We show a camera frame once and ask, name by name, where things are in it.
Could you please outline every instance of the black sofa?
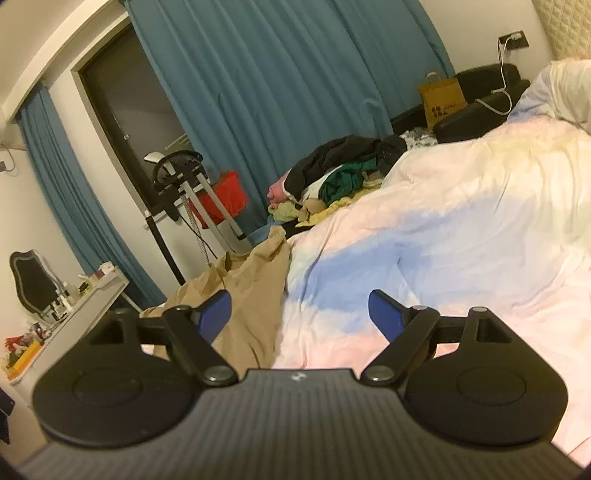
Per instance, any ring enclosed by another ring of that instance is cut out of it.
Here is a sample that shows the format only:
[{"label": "black sofa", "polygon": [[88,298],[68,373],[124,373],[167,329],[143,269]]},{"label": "black sofa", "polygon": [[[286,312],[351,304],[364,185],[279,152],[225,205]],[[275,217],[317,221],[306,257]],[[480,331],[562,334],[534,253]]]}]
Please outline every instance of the black sofa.
[{"label": "black sofa", "polygon": [[[505,64],[504,72],[507,81],[507,93],[511,95],[513,107],[515,107],[521,95],[531,83],[529,80],[523,80],[517,67],[511,63]],[[500,126],[508,116],[498,115],[480,103],[475,102],[477,98],[480,98],[501,112],[508,109],[509,99],[504,93],[491,94],[491,91],[503,86],[501,66],[499,64],[465,70],[458,73],[456,78],[469,105],[435,124],[433,133],[441,144],[479,138]],[[423,104],[417,105],[415,108],[392,119],[392,128],[397,135],[401,135],[415,127],[427,127]]]}]

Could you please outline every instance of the wall outlet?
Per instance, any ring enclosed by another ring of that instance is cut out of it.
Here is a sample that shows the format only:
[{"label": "wall outlet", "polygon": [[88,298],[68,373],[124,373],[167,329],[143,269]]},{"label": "wall outlet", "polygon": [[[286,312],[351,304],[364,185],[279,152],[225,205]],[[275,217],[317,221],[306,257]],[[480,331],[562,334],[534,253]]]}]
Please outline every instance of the wall outlet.
[{"label": "wall outlet", "polygon": [[[520,35],[521,38],[519,38],[519,40],[507,41],[507,38],[511,38],[513,35]],[[530,47],[530,44],[527,41],[527,38],[525,38],[525,33],[523,32],[523,30],[520,30],[519,32],[513,32],[513,33],[509,33],[507,35],[503,35],[502,37],[499,37],[499,42],[501,44],[501,47],[504,47],[505,42],[507,42],[507,50],[519,50],[520,48],[529,48]]]}]

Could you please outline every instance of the white padded wall panel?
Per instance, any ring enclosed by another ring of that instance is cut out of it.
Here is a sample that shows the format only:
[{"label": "white padded wall panel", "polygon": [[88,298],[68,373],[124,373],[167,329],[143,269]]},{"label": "white padded wall panel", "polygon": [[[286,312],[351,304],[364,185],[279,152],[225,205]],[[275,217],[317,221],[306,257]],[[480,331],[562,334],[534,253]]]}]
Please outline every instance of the white padded wall panel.
[{"label": "white padded wall panel", "polygon": [[591,59],[591,0],[532,0],[558,59]]}]

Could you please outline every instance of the brown paper bag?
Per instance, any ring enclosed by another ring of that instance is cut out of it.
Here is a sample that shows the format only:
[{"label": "brown paper bag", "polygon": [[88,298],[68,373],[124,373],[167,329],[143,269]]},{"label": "brown paper bag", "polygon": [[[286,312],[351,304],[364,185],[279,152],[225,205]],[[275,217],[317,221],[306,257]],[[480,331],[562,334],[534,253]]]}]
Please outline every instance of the brown paper bag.
[{"label": "brown paper bag", "polygon": [[425,115],[429,131],[433,131],[433,125],[443,120],[448,115],[468,106],[460,83],[457,79],[441,80],[437,72],[427,75],[427,84],[418,88],[423,97]]}]

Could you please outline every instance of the round black disc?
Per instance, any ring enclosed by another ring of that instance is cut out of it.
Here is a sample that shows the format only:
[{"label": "round black disc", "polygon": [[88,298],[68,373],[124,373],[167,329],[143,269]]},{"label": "round black disc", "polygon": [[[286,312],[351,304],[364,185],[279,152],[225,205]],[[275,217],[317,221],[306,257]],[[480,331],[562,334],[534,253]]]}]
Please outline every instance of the round black disc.
[{"label": "round black disc", "polygon": [[33,407],[55,440],[88,448],[135,445],[167,431],[189,411],[191,379],[172,362],[120,345],[73,349],[35,386]]},{"label": "round black disc", "polygon": [[564,383],[541,358],[500,348],[487,343],[462,354],[460,347],[420,366],[407,383],[409,412],[434,433],[468,445],[551,440],[566,409]]}]

